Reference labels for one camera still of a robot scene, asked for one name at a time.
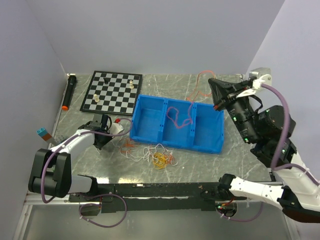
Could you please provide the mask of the blue three-compartment bin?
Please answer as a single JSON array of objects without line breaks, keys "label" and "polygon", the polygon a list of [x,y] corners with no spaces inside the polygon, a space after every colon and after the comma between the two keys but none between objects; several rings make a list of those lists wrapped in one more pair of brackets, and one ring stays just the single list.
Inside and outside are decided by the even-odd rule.
[{"label": "blue three-compartment bin", "polygon": [[224,144],[224,113],[213,105],[139,95],[130,138],[144,144],[219,154]]}]

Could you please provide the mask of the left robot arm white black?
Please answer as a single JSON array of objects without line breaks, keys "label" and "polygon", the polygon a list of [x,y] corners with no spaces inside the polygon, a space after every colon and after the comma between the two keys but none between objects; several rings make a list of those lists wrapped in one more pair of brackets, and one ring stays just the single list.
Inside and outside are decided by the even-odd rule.
[{"label": "left robot arm white black", "polygon": [[87,201],[99,195],[94,177],[72,175],[72,160],[90,146],[101,149],[112,137],[109,136],[112,119],[103,114],[100,121],[89,121],[64,142],[51,149],[39,149],[35,153],[28,190],[41,194],[42,201],[80,193]]}]

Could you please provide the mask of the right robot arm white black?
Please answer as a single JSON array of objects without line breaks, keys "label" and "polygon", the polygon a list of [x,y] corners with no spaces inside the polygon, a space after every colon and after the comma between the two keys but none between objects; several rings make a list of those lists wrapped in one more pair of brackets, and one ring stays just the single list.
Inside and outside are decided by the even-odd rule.
[{"label": "right robot arm white black", "polygon": [[[266,185],[226,173],[210,192],[203,194],[203,199],[215,202],[222,217],[226,217],[228,205],[234,200],[251,199],[272,205],[297,222],[319,223],[320,182],[306,167],[290,139],[296,123],[283,95],[262,78],[239,83],[210,78],[208,84],[213,108],[228,112],[243,141],[253,145],[251,153],[275,172],[283,185]],[[259,89],[274,93],[280,105],[253,109],[250,98],[255,98]]]}]

